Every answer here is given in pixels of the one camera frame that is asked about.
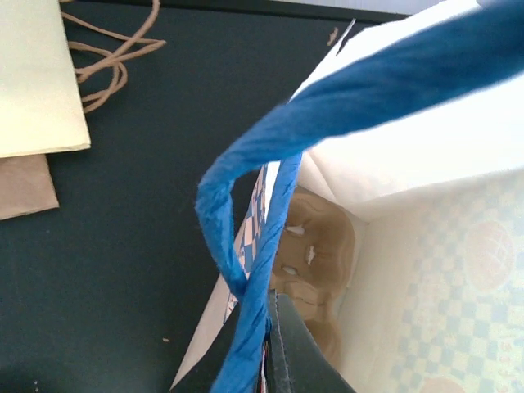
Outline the blue checkered paper bag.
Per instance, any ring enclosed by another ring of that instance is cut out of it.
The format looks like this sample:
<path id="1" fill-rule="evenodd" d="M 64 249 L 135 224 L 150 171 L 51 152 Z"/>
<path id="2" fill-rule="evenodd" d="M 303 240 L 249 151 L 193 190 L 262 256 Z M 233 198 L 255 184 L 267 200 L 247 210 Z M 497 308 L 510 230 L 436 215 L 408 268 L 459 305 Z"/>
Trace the blue checkered paper bag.
<path id="1" fill-rule="evenodd" d="M 299 187 L 355 231 L 335 304 L 355 392 L 522 391 L 522 2 L 348 29 L 216 159 L 196 214 L 220 275 L 172 391 L 269 392 L 270 279 Z"/>

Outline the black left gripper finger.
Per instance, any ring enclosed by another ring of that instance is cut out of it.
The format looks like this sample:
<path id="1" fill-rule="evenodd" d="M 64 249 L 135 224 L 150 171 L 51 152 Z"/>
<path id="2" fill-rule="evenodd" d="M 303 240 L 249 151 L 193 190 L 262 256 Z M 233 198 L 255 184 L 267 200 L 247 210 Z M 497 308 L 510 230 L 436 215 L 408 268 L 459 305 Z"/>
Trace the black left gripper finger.
<path id="1" fill-rule="evenodd" d="M 291 299 L 269 294 L 268 391 L 354 393 L 324 358 Z"/>

